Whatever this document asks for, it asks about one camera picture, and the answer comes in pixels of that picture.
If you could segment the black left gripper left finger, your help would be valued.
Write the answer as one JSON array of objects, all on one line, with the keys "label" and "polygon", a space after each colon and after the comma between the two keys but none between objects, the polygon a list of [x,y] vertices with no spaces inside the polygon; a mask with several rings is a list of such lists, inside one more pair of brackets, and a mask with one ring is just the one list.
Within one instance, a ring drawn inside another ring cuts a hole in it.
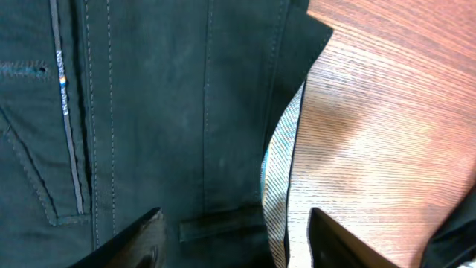
[{"label": "black left gripper left finger", "polygon": [[71,268],[162,268],[167,230],[160,208],[153,208]]}]

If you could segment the black shorts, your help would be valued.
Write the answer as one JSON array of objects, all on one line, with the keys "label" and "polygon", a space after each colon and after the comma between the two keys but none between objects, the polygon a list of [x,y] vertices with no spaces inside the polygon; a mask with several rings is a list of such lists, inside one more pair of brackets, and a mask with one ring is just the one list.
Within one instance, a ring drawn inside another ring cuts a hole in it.
[{"label": "black shorts", "polygon": [[307,1],[1,3],[1,265],[70,267],[153,208],[262,205],[332,36]]}]

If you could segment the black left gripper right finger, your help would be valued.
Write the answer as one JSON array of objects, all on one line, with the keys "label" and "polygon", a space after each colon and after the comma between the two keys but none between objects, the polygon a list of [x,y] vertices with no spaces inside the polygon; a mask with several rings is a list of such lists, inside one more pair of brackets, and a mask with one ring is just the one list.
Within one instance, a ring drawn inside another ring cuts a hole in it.
[{"label": "black left gripper right finger", "polygon": [[398,268],[319,208],[309,213],[313,268]]}]

